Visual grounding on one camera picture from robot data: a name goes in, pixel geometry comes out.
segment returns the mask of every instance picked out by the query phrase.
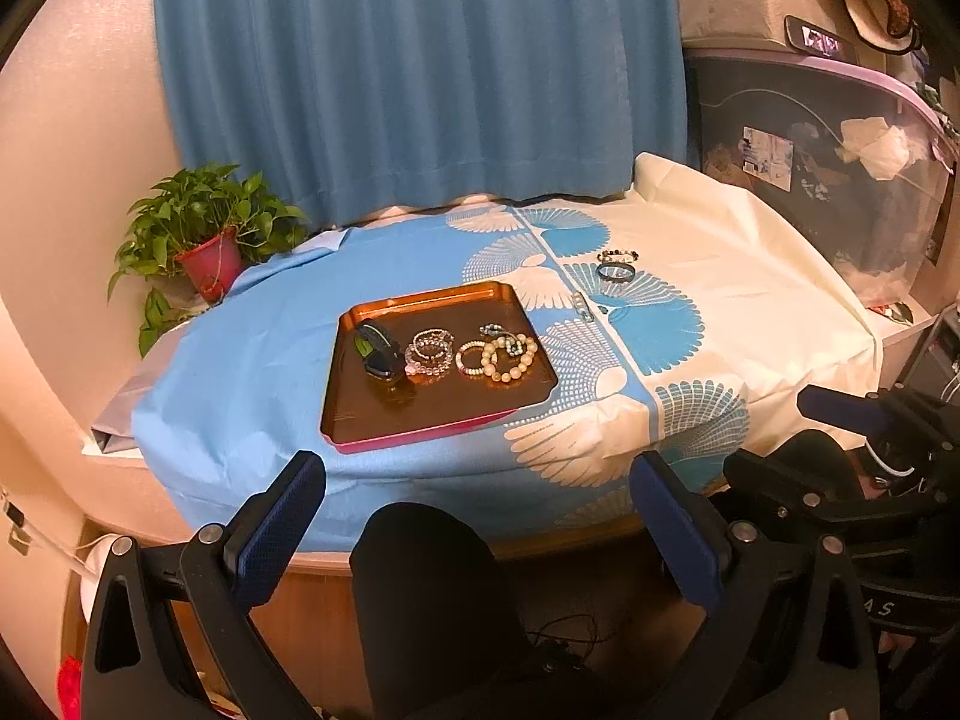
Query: orange tray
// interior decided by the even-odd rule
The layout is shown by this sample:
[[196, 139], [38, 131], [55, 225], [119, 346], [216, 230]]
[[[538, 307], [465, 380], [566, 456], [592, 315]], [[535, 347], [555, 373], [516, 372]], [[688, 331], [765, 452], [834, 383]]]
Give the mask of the orange tray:
[[[388, 386], [363, 369], [353, 345], [353, 329], [376, 319], [405, 348], [421, 330], [442, 327], [453, 333], [453, 348], [481, 338], [480, 326], [495, 322], [512, 333], [535, 338], [533, 365], [504, 385], [486, 376], [464, 376], [454, 365], [439, 379], [418, 376]], [[479, 365], [479, 355], [467, 355]], [[320, 432], [340, 452], [366, 452], [424, 442], [476, 430], [489, 422], [544, 402], [557, 375], [544, 345], [509, 284], [485, 281], [404, 298], [354, 306], [340, 317], [333, 361], [320, 417]]]

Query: potted plant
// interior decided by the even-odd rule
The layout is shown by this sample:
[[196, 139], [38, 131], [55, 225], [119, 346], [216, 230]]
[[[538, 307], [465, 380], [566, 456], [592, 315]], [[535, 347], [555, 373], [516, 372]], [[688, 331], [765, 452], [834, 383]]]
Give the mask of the potted plant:
[[[244, 264], [289, 251], [306, 238], [304, 212], [271, 194], [262, 172], [243, 182], [230, 178], [237, 167], [181, 170], [154, 186], [159, 194], [131, 205], [130, 213], [136, 215], [116, 252], [107, 300], [125, 274], [186, 274], [207, 303], [216, 303]], [[144, 305], [141, 353], [146, 353], [144, 330], [150, 330], [149, 348], [176, 324], [176, 312], [158, 290], [151, 290]]]

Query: label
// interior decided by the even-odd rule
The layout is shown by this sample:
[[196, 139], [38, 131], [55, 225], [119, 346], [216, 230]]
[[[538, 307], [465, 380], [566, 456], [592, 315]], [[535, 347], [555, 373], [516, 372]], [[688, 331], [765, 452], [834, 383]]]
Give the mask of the label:
[[793, 141], [752, 127], [743, 128], [743, 172], [790, 191]]

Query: white wall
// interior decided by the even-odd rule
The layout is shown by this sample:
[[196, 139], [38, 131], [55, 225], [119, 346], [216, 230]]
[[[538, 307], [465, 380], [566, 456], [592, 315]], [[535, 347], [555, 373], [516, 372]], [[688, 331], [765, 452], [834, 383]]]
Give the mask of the white wall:
[[[0, 418], [0, 485], [27, 519], [62, 544], [76, 546], [83, 513]], [[56, 669], [70, 570], [33, 544], [21, 555], [8, 544], [11, 523], [0, 523], [0, 635], [40, 697], [59, 715]]]
[[143, 283], [106, 303], [127, 208], [176, 170], [152, 0], [48, 0], [0, 71], [0, 416], [90, 517], [170, 541], [152, 474], [80, 447], [138, 360]]

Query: clear plastic container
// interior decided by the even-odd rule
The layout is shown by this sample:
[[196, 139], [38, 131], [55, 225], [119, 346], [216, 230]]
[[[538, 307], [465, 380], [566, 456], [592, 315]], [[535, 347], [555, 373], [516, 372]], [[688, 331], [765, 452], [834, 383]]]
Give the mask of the clear plastic container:
[[864, 305], [906, 298], [957, 158], [923, 100], [813, 56], [690, 50], [686, 61], [703, 172], [774, 208]]

